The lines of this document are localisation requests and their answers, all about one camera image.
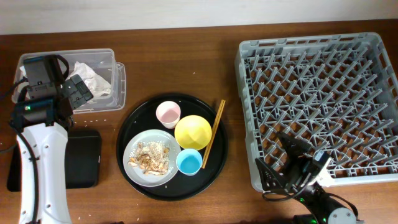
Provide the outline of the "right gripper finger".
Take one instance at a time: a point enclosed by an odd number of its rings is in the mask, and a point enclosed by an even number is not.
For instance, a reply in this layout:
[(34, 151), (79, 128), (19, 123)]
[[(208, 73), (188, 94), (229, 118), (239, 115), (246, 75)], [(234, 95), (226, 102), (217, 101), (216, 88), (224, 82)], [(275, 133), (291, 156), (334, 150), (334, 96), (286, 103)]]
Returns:
[(300, 140), (289, 136), (282, 131), (277, 132), (277, 137), (279, 141), (282, 143), (282, 147), (284, 148), (285, 152), (289, 159), (296, 159), (298, 157), (303, 156), (307, 153), (312, 145)]
[(260, 158), (256, 158), (255, 163), (259, 171), (263, 191), (284, 189), (285, 178), (282, 175)]

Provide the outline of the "white napkin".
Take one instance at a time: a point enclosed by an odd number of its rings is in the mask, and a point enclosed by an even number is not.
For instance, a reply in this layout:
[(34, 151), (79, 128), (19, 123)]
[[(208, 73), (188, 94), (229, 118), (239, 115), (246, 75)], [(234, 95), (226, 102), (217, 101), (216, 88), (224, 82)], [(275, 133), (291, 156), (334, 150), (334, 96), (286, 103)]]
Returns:
[(68, 79), (74, 75), (81, 77), (95, 98), (111, 93), (111, 84), (85, 63), (75, 62), (74, 71), (69, 74)]

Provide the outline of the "blue cup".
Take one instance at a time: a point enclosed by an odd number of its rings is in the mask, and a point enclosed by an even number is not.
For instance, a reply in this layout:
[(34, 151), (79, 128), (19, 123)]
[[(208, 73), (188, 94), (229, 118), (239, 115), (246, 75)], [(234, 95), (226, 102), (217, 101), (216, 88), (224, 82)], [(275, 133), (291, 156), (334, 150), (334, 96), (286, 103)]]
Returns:
[(188, 176), (198, 173), (202, 166), (202, 156), (195, 149), (184, 149), (177, 155), (176, 164), (178, 170)]

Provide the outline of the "yellow bowl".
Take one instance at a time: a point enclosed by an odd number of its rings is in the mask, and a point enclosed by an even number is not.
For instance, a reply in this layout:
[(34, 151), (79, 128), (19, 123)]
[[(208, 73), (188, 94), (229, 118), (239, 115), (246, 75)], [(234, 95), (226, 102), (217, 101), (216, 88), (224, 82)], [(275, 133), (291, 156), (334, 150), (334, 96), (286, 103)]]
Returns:
[(177, 123), (174, 136), (182, 148), (198, 151), (209, 144), (212, 137), (212, 128), (205, 118), (190, 115)]

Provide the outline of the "pink cup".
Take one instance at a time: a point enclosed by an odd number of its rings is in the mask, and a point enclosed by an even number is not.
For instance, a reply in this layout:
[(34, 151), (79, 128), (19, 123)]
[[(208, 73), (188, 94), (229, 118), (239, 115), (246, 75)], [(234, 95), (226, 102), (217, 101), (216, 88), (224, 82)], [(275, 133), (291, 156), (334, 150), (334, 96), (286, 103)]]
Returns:
[(181, 109), (174, 101), (164, 101), (157, 107), (155, 115), (165, 128), (173, 129), (180, 121)]

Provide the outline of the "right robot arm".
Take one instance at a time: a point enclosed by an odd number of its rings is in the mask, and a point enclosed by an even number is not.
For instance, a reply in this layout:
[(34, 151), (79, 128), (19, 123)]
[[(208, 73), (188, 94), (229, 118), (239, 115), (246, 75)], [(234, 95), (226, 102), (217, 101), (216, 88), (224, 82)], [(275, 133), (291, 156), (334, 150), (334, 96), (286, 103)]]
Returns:
[(282, 171), (275, 171), (260, 158), (255, 159), (262, 184), (262, 197), (268, 202), (296, 200), (310, 212), (296, 215), (294, 223), (363, 223), (358, 209), (346, 199), (326, 192), (318, 183), (331, 158), (324, 151), (305, 154), (311, 145), (279, 131), (277, 137), (287, 153)]

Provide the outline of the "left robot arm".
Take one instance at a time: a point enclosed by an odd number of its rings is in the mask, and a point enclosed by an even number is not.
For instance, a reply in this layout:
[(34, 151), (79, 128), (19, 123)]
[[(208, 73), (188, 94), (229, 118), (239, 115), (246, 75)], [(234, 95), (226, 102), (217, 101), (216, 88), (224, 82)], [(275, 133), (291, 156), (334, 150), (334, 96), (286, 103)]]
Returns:
[(23, 61), (27, 82), (14, 106), (10, 127), (21, 153), (19, 223), (71, 223), (67, 205), (65, 151), (73, 110), (93, 98), (79, 75), (70, 76), (61, 55)]

